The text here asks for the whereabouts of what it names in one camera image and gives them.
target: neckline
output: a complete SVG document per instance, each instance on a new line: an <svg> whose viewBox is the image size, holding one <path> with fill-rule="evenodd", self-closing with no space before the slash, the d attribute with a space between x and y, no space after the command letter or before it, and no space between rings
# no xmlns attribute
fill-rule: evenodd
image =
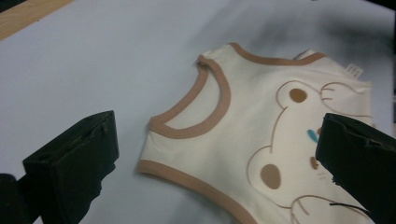
<svg viewBox="0 0 396 224"><path fill-rule="evenodd" d="M283 58L268 58L268 57L262 57L258 56L256 54L252 54L248 52L247 50L243 49L239 44L237 43L229 43L229 45L233 48L233 50L242 58L251 61L253 63L260 63L260 64L268 64L268 65L307 65L310 63L313 63L321 58L326 57L325 54L315 52L307 57L304 57L302 59L283 59Z"/></svg>

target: tan trim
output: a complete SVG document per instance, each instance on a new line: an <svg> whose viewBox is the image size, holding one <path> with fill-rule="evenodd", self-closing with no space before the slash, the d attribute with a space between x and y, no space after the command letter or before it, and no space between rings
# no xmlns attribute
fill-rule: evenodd
<svg viewBox="0 0 396 224"><path fill-rule="evenodd" d="M198 178L156 161L140 161L137 166L137 171L170 180L184 188L194 190L206 196L206 198L217 203L231 213L240 223L257 223L253 216L241 204Z"/></svg>
<svg viewBox="0 0 396 224"><path fill-rule="evenodd" d="M246 50L242 49L241 46L239 46L237 43L230 43L230 46L232 46L233 49L236 51L236 53L238 53L241 57L251 62L269 64L269 65L307 65L321 58L326 57L326 55L322 53L314 53L300 60L266 58L247 52Z"/></svg>
<svg viewBox="0 0 396 224"><path fill-rule="evenodd" d="M213 71L213 76L218 82L220 89L220 99L215 110L207 119L189 128L175 129L166 125L167 121L180 114L201 92L208 78L207 67ZM224 117L231 102L231 90L227 78L215 61L206 59L203 56L199 57L198 71L198 78L191 90L171 109L151 118L149 128L152 132L173 139L196 137L209 132Z"/></svg>
<svg viewBox="0 0 396 224"><path fill-rule="evenodd" d="M49 15L73 0L27 0L0 13L0 40Z"/></svg>

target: fabric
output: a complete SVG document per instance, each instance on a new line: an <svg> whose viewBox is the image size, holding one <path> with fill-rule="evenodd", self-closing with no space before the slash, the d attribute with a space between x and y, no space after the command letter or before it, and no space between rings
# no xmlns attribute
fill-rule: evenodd
<svg viewBox="0 0 396 224"><path fill-rule="evenodd" d="M238 44L198 59L186 96L149 122L138 164L205 195L240 223L367 223L315 160L327 112L372 124L371 84L326 55L265 58Z"/></svg>

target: white table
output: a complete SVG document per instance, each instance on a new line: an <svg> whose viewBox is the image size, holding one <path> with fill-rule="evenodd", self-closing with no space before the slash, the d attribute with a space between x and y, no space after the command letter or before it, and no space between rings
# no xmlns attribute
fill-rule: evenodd
<svg viewBox="0 0 396 224"><path fill-rule="evenodd" d="M197 56L238 42L262 56L313 49L354 63L373 82L376 127L392 133L393 23L393 11L360 0L76 0L0 42L0 172L21 178L24 158L114 110L120 158L81 223L234 223L134 169L149 118L189 90Z"/></svg>

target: cartoon bear face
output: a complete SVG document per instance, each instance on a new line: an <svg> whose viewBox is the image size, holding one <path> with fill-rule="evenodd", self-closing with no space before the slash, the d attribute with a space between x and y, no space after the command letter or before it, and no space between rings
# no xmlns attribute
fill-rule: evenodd
<svg viewBox="0 0 396 224"><path fill-rule="evenodd" d="M341 83L331 83L317 90L301 81L290 81L278 89L276 101L282 112L276 120L271 145L258 149L251 156L247 179L255 190L279 207L304 211L293 209L295 204L304 207L302 198L309 202L306 206L312 207L320 207L323 202L319 201L323 200L326 204L355 202L346 191L332 183L332 175L315 159L322 119L326 113L334 112L331 105L339 105L334 100L340 90L357 94Z"/></svg>

